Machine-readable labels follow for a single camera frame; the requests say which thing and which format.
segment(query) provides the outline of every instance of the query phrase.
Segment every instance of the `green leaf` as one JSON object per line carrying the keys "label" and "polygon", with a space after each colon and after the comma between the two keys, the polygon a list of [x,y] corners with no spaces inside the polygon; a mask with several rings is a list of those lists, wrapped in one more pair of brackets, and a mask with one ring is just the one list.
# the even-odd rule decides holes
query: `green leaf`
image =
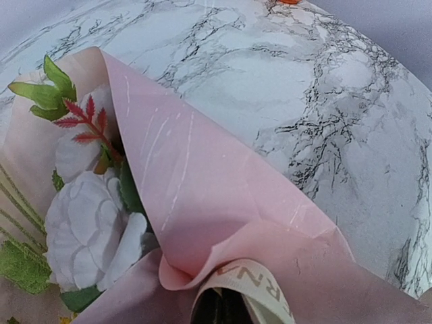
{"label": "green leaf", "polygon": [[7,87],[16,95],[33,100],[41,109],[56,110],[64,106],[60,90],[54,86],[12,82]]}
{"label": "green leaf", "polygon": [[109,155],[109,149],[104,144],[102,144],[101,146],[102,146],[101,158],[99,159],[96,167],[94,167],[93,170],[96,174],[105,174],[105,172],[109,167],[114,166],[113,159]]}
{"label": "green leaf", "polygon": [[93,286],[78,290],[77,292],[64,292],[60,294],[60,298],[70,311],[81,313],[101,294],[102,293],[97,290],[96,286]]}
{"label": "green leaf", "polygon": [[132,172],[130,171],[129,164],[124,161],[120,169],[120,196],[126,208],[130,212],[142,213],[146,215],[144,207],[142,206],[140,195],[135,186]]}
{"label": "green leaf", "polygon": [[50,274],[48,267],[44,267],[11,241],[4,241],[0,250],[0,276],[31,294],[40,294],[48,288]]}
{"label": "green leaf", "polygon": [[61,179],[61,176],[57,173],[57,170],[54,169],[53,175],[51,176],[51,180],[53,181],[54,188],[56,191],[60,191],[63,186],[65,185],[63,179]]}
{"label": "green leaf", "polygon": [[64,106],[57,110],[44,110],[36,105],[33,105],[31,106],[30,111],[33,113],[33,115],[47,119],[50,122],[60,119],[69,113],[69,111]]}
{"label": "green leaf", "polygon": [[63,98],[68,98],[73,102],[76,101],[76,89],[74,84],[70,80],[69,76],[65,72],[61,71],[48,55],[45,55],[43,70],[48,79],[54,82],[55,86],[60,90]]}
{"label": "green leaf", "polygon": [[11,317],[7,320],[7,324],[20,324],[20,322],[18,322],[15,317]]}

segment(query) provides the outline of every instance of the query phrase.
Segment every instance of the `orange object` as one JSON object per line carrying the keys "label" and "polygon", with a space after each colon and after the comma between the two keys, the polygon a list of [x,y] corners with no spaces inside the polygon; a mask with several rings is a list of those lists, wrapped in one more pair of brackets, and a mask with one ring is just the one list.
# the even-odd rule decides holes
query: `orange object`
{"label": "orange object", "polygon": [[283,3],[287,3],[288,5],[296,5],[297,3],[299,3],[302,0],[280,0]]}

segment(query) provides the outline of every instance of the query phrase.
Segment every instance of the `yellow flower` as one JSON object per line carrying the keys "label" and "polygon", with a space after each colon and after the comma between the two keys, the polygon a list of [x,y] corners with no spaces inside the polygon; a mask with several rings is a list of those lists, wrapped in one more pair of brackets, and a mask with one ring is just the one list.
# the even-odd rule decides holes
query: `yellow flower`
{"label": "yellow flower", "polygon": [[70,324],[72,321],[78,316],[77,313],[72,314],[72,316],[69,317],[60,317],[60,324]]}

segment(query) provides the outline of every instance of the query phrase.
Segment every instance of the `green stem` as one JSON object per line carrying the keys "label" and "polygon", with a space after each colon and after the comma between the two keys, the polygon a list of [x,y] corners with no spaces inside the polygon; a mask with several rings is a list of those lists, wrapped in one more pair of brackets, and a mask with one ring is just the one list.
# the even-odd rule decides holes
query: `green stem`
{"label": "green stem", "polygon": [[29,222],[44,236],[47,235],[45,232],[45,229],[43,227],[43,223],[40,223],[38,219],[35,219],[33,216],[31,216],[20,204],[19,202],[11,195],[9,191],[7,191],[6,187],[0,182],[0,190],[3,191],[3,193],[6,195],[6,197],[13,203],[13,205],[16,207],[17,210],[27,218]]}
{"label": "green stem", "polygon": [[11,215],[6,213],[2,208],[0,208],[0,215],[4,216],[4,218],[6,218],[8,221],[14,224],[40,250],[39,252],[47,251],[44,245],[36,241],[36,239],[24,227],[22,227],[20,223],[18,223]]}
{"label": "green stem", "polygon": [[6,229],[0,226],[0,233],[4,234],[6,238],[18,248],[26,257],[32,259],[34,262],[38,263],[41,267],[51,271],[47,260],[41,255],[35,252],[31,247],[18,242]]}
{"label": "green stem", "polygon": [[9,174],[7,174],[5,168],[2,166],[2,164],[0,163],[0,171],[4,174],[7,182],[9,182],[9,184],[11,185],[13,191],[18,195],[18,197],[21,199],[21,201],[24,203],[24,205],[26,206],[26,208],[30,211],[30,213],[32,214],[32,216],[30,216],[37,224],[38,226],[42,229],[42,233],[45,234],[45,230],[44,230],[44,221],[42,219],[41,216],[39,216],[39,214],[34,210],[34,208],[32,207],[32,205],[28,202],[28,200],[26,199],[26,197],[24,197],[24,195],[18,190],[17,186],[15,185],[15,183],[12,181],[11,177],[9,176]]}

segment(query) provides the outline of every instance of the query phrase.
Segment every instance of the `marble table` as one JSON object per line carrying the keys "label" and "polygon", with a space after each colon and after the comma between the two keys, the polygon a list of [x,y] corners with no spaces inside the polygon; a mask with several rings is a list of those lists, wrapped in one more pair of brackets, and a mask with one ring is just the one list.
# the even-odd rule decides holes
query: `marble table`
{"label": "marble table", "polygon": [[99,46],[235,134],[408,294],[432,286],[432,94],[307,2],[90,0],[0,53],[1,139],[19,73]]}

